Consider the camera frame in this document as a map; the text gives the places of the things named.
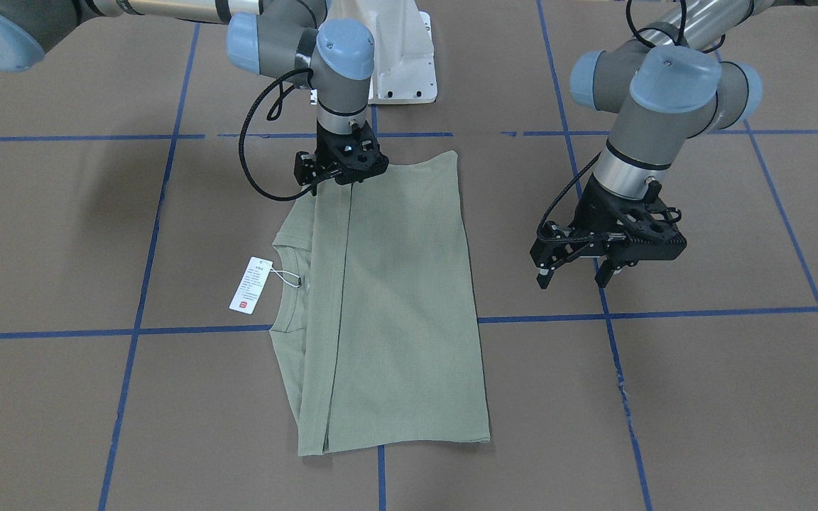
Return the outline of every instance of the folded garment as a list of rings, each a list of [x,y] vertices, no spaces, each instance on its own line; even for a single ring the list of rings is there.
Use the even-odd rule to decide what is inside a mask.
[[[273,247],[301,278],[270,330],[299,456],[490,440],[457,153],[321,184]]]

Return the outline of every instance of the clothing tag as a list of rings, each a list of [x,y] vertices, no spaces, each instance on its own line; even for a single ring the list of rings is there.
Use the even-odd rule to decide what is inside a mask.
[[[241,276],[241,282],[233,297],[233,301],[229,304],[231,310],[244,312],[250,314],[254,312],[254,305],[257,304],[257,299],[261,297],[263,285],[267,282],[267,275],[273,270],[273,262],[266,259],[251,258],[248,262],[248,268]]]

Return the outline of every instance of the brown floor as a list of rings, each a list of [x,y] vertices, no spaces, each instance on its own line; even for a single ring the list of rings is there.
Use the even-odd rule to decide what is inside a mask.
[[[729,33],[762,106],[665,181],[684,255],[598,293],[587,260],[540,290],[527,252],[614,122],[567,78],[626,39],[622,3],[418,3],[440,97],[374,125],[395,163],[460,155],[493,442],[295,455],[282,284],[227,309],[289,208],[227,136],[269,80],[228,64],[224,27],[94,20],[0,72],[0,509],[818,510],[818,9]],[[271,190],[314,117],[301,93],[254,124]]]

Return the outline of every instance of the sage green fabric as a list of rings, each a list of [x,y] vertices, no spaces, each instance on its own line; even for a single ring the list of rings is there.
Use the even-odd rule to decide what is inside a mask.
[[[490,440],[457,153],[321,184],[273,247],[302,278],[270,330],[299,456]]]

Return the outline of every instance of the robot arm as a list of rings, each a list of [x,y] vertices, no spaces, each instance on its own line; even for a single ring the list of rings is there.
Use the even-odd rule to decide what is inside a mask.
[[[530,256],[542,289],[561,265],[584,256],[604,258],[595,282],[605,287],[624,266],[684,251],[680,211],[659,198],[663,178],[686,139],[746,119],[763,97],[750,65],[718,62],[699,50],[773,4],[796,2],[692,0],[682,35],[677,7],[613,52],[580,58],[570,77],[574,100],[618,116],[574,220],[567,229],[539,225]]]
[[[24,71],[95,17],[171,16],[228,23],[231,62],[254,74],[316,88],[317,148],[295,160],[300,185],[334,177],[345,185],[389,163],[366,120],[373,36],[350,19],[327,20],[331,0],[0,0],[0,70]]]

